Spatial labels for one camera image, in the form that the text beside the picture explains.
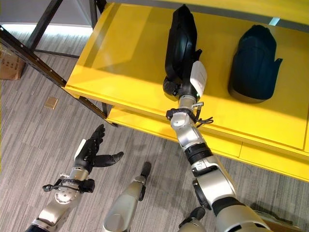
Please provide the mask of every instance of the small brown object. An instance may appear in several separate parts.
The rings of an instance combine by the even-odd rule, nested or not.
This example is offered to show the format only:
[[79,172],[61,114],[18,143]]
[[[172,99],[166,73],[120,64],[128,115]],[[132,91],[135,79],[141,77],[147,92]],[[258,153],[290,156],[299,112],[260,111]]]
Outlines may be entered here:
[[58,99],[54,97],[48,97],[44,104],[44,107],[54,110],[57,105]]

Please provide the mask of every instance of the white wall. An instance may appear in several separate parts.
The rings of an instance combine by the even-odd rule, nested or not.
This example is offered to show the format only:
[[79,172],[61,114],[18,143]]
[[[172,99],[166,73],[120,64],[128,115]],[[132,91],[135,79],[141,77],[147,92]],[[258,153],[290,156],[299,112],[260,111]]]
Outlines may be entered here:
[[[0,22],[37,23],[50,0],[1,0]],[[51,23],[91,25],[89,0],[63,0]]]

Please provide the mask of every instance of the floor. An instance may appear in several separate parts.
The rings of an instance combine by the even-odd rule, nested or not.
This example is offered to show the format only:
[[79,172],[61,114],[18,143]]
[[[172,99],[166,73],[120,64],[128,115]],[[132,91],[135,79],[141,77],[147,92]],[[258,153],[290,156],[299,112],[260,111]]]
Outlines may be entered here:
[[[24,41],[29,35],[12,32]],[[44,35],[38,49],[79,55],[85,36]],[[57,73],[68,78],[73,58],[40,54]],[[49,97],[59,102],[44,108]],[[17,81],[1,82],[0,231],[24,231],[54,193],[42,186],[68,173],[79,142],[103,121],[73,97],[27,67]],[[113,200],[140,172],[148,160],[153,168],[144,201],[132,225],[133,232],[175,232],[178,224],[198,205],[190,166],[177,143],[143,132],[106,125],[99,154],[124,151],[116,165],[94,168],[94,193],[85,193],[62,232],[99,232]],[[239,199],[309,231],[309,183],[220,157],[235,181]],[[215,231],[215,217],[208,211],[202,223]]]

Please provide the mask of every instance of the cardboard box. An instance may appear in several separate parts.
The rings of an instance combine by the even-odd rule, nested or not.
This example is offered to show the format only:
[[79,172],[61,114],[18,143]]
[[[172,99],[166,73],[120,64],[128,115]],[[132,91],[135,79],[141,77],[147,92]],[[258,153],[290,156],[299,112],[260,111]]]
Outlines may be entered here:
[[17,80],[20,78],[25,62],[11,50],[0,44],[0,79]]
[[298,226],[292,224],[291,221],[289,223],[287,221],[283,221],[277,216],[270,215],[265,212],[255,211],[261,219],[270,227],[273,232],[303,232]]

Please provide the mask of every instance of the yellow shelf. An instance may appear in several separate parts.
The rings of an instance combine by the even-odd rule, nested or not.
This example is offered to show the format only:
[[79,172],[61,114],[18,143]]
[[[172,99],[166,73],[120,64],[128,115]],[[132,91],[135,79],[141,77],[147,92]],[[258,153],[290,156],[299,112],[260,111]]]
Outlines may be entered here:
[[[65,87],[75,94],[160,120],[176,99],[162,90],[172,9],[108,4]],[[202,131],[287,154],[304,151],[309,107],[309,34],[270,28],[283,58],[273,97],[260,104],[241,103],[227,92],[232,58],[240,37],[254,23],[194,13],[201,62],[208,82],[201,116],[215,122]]]
[[307,135],[305,137],[305,152],[308,152],[308,156],[309,156],[309,121],[307,122]]
[[[109,122],[114,122],[177,142],[175,132],[170,127],[169,121],[167,120],[153,119],[149,116],[143,116],[119,107],[112,108],[107,120]],[[224,138],[207,132],[202,132],[202,135],[214,152],[220,153],[229,158],[239,156],[241,149],[240,141]]]
[[[114,107],[107,120],[177,142],[175,132],[168,121],[153,119],[120,107]],[[211,150],[218,155],[309,181],[309,160],[205,132],[202,132],[202,135]]]
[[264,15],[279,17],[292,22],[309,25],[309,1],[308,0],[168,0],[193,5],[201,5]]

